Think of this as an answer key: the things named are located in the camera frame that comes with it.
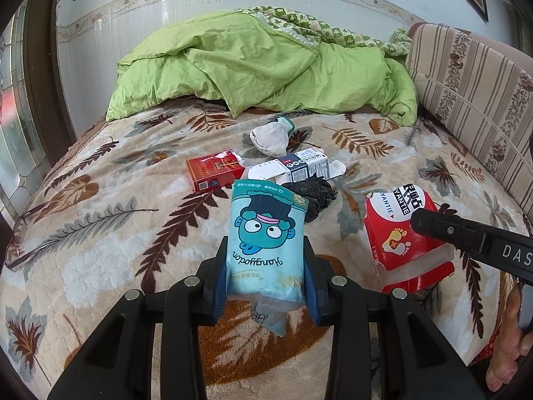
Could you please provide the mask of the person right hand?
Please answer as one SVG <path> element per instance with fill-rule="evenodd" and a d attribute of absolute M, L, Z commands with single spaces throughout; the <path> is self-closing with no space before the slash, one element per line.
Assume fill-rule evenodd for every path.
<path fill-rule="evenodd" d="M 500 334 L 494 343 L 493 356 L 486 374 L 486 383 L 492 392 L 510 383 L 518 371 L 518 358 L 528 355 L 532 347 L 532 333 L 524 334 L 518 325 L 521 304 L 519 286 L 510 292 Z"/>

